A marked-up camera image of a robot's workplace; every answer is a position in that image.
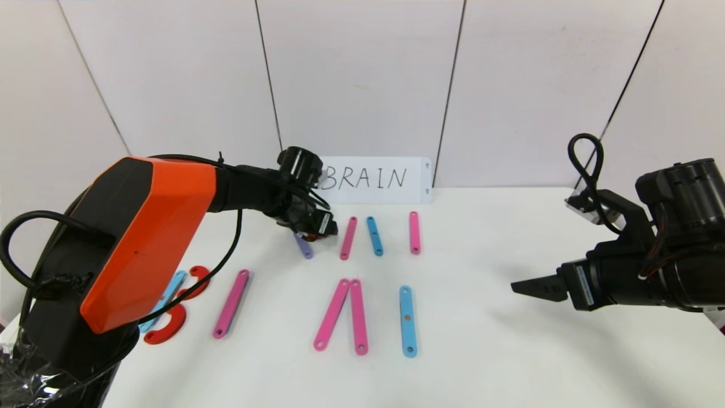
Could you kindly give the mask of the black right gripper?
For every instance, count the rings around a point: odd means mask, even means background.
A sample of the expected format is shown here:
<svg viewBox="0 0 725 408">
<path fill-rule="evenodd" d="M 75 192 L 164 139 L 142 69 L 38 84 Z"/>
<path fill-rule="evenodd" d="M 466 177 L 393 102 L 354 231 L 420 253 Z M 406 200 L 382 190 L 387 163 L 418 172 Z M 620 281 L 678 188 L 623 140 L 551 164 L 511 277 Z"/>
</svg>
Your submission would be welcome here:
<svg viewBox="0 0 725 408">
<path fill-rule="evenodd" d="M 570 297 L 573 307 L 584 312 L 609 305 L 657 307 L 657 297 L 632 266 L 628 261 L 583 258 L 563 263 L 557 274 L 511 282 L 510 287 L 515 294 L 551 302 Z"/>
</svg>

